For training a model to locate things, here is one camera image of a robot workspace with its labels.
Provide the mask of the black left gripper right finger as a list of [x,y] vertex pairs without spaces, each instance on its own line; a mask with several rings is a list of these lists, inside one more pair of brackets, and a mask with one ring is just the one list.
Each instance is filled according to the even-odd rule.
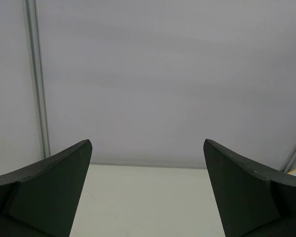
[[296,237],[296,176],[207,139],[203,145],[227,237]]

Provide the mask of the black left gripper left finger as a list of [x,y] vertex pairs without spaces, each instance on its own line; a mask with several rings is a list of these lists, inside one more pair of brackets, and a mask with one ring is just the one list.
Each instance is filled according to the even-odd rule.
[[68,237],[91,155],[86,139],[0,175],[0,237]]

